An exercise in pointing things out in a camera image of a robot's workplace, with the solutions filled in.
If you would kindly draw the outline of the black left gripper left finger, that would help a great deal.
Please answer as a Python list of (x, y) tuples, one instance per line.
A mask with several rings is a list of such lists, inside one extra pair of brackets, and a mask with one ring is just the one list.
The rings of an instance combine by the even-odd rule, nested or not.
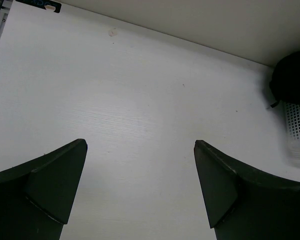
[(87, 151), (79, 138), (0, 172), (0, 240), (60, 239)]

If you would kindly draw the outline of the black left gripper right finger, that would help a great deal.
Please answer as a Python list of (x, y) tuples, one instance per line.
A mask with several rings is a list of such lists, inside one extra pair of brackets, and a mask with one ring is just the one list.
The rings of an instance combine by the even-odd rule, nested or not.
[(219, 240), (300, 240), (300, 182), (232, 158), (203, 140), (194, 158), (209, 226)]

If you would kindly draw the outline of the black trousers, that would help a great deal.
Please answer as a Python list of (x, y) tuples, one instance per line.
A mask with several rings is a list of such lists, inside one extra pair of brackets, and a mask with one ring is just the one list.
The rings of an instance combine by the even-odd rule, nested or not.
[(275, 66), (269, 83), (275, 108), (281, 101), (300, 106), (300, 51), (281, 59)]

